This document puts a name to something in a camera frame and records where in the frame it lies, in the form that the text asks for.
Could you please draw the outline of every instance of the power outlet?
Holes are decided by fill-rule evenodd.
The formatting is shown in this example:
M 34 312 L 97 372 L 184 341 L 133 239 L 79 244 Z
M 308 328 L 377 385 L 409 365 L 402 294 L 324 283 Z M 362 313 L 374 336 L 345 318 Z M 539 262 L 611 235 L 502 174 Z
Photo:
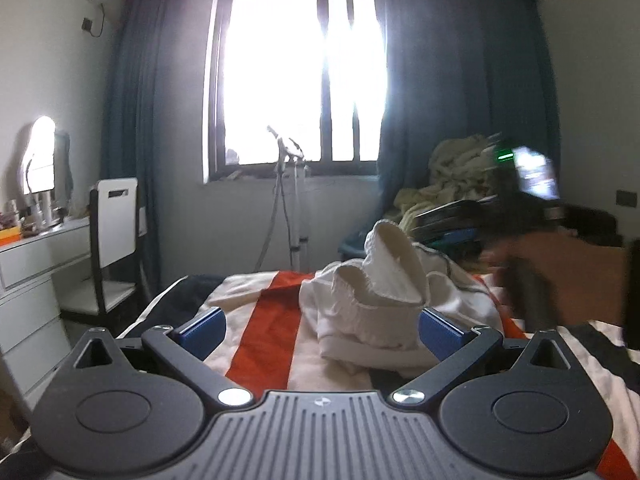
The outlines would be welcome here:
M 85 18 L 84 20 L 82 20 L 82 30 L 90 34 L 93 28 L 94 28 L 93 20 L 90 20 L 89 18 Z
M 623 207 L 638 207 L 638 193 L 631 191 L 616 191 L 616 205 Z

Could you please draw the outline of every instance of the circular pad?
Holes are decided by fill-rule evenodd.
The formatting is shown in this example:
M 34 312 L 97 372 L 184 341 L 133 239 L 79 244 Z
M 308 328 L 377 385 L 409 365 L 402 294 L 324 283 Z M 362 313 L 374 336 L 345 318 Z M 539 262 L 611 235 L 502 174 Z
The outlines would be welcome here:
M 548 433 L 564 424 L 562 402 L 538 392 L 514 392 L 500 397 L 494 415 L 503 426 L 519 433 Z
M 78 422 L 97 433 L 122 433 L 142 424 L 151 413 L 145 397 L 133 392 L 103 392 L 86 398 L 76 410 Z
M 597 464 L 611 436 L 602 399 L 567 370 L 551 370 L 550 379 L 530 368 L 451 390 L 438 412 L 444 435 L 473 462 L 508 476 L 555 478 Z
M 55 463 L 90 478 L 142 474 L 200 433 L 204 407 L 189 387 L 135 370 L 92 374 L 97 369 L 83 370 L 73 387 L 53 387 L 36 406 L 31 432 Z

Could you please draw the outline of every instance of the dark blue curtain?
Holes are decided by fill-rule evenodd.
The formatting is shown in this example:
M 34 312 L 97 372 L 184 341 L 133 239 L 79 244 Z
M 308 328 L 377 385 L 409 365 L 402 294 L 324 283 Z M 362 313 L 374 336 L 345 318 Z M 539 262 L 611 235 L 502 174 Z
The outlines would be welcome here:
M 559 164 L 555 83 L 536 0 L 376 0 L 388 95 L 380 213 L 428 184 L 444 139 L 502 133 Z
M 146 208 L 142 263 L 150 292 L 159 291 L 161 260 L 156 200 L 156 110 L 162 70 L 170 63 L 180 0 L 126 0 L 114 50 L 102 134 L 102 178 L 137 177 Z

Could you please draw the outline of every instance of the hand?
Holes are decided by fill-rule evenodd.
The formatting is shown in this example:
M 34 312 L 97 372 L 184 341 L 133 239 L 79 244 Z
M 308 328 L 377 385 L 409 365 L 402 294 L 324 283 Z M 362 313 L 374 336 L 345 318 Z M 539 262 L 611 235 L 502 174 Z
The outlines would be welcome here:
M 622 323 L 626 275 L 622 249 L 590 245 L 567 234 L 539 232 L 504 240 L 482 259 L 500 266 L 510 256 L 529 260 L 549 280 L 564 324 L 590 319 Z

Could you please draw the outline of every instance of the desk surface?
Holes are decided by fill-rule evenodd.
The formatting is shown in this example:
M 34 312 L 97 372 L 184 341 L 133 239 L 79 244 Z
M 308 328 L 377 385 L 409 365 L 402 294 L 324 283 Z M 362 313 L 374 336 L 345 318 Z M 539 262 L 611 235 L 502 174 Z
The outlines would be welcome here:
M 42 240 L 43 238 L 47 238 L 50 236 L 55 236 L 60 233 L 64 233 L 66 231 L 72 231 L 74 229 L 79 229 L 81 227 L 85 227 L 89 225 L 89 217 L 85 218 L 73 218 L 70 220 L 66 220 L 63 224 L 52 227 L 48 231 L 40 233 L 37 236 L 32 236 L 31 238 L 24 238 L 23 240 L 18 240 L 17 242 L 13 242 L 11 244 L 3 245 L 0 247 L 0 253 L 3 251 L 7 251 L 9 249 L 13 249 L 19 247 L 21 245 L 30 244 L 32 242 L 37 242 L 38 240 Z

